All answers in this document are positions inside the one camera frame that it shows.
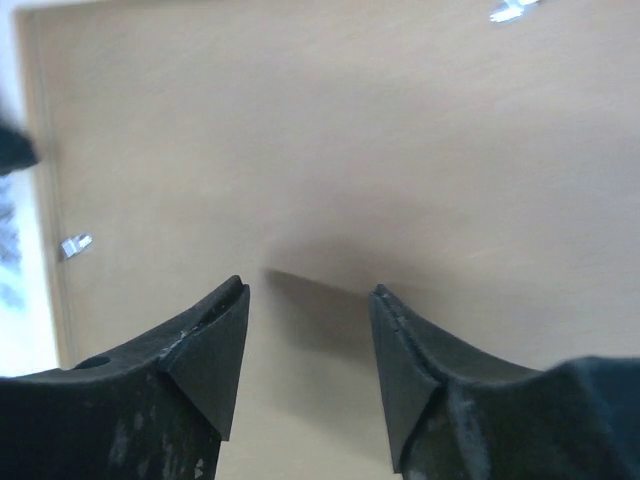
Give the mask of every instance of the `white surface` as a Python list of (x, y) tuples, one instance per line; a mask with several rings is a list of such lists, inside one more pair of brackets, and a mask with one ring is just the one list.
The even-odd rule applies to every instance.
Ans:
[[(3, 116), (21, 127), (26, 125), (26, 109), (12, 12), (20, 5), (46, 3), (51, 2), (0, 0), (0, 105)], [(25, 375), (58, 366), (31, 171), (12, 174), (11, 183), (20, 231), (26, 308), (8, 308), (0, 303), (1, 376)]]

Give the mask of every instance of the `black object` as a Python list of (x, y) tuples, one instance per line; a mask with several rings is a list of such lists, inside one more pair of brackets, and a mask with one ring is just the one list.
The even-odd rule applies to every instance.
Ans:
[(405, 480), (640, 479), (640, 360), (530, 370), (429, 323), (384, 286), (370, 315)]
[(0, 175), (29, 168), (38, 163), (33, 143), (24, 134), (0, 124)]
[(232, 277), (73, 370), (0, 380), (0, 478), (214, 478), (248, 311), (249, 287)]

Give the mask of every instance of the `silver metal piece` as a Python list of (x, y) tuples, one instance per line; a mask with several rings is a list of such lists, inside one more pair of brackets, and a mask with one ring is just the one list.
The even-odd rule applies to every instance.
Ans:
[(489, 20), (496, 23), (508, 22), (521, 17), (530, 7), (536, 6), (540, 0), (504, 0), (502, 4), (489, 15)]
[(88, 233), (67, 238), (60, 244), (63, 258), (68, 260), (71, 257), (75, 257), (79, 253), (84, 252), (92, 242), (93, 237)]

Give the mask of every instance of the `black plastic part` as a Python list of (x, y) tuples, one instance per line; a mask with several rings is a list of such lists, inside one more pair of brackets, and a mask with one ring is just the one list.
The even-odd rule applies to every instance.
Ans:
[(0, 379), (0, 478), (212, 479), (229, 438), (249, 287), (80, 363)]
[[(537, 372), (450, 335), (384, 286), (370, 306), (393, 466), (405, 479), (640, 479), (640, 360)], [(415, 404), (388, 400), (401, 395)]]
[(0, 175), (29, 168), (38, 163), (31, 140), (0, 123)]

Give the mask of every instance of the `brown surface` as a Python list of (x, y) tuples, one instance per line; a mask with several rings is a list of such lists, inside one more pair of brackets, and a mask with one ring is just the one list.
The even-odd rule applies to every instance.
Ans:
[(640, 4), (507, 26), (491, 6), (23, 15), (49, 236), (95, 236), (54, 275), (69, 361), (239, 273), (254, 296), (219, 476), (313, 480), (392, 478), (377, 282), (529, 366), (640, 353)]

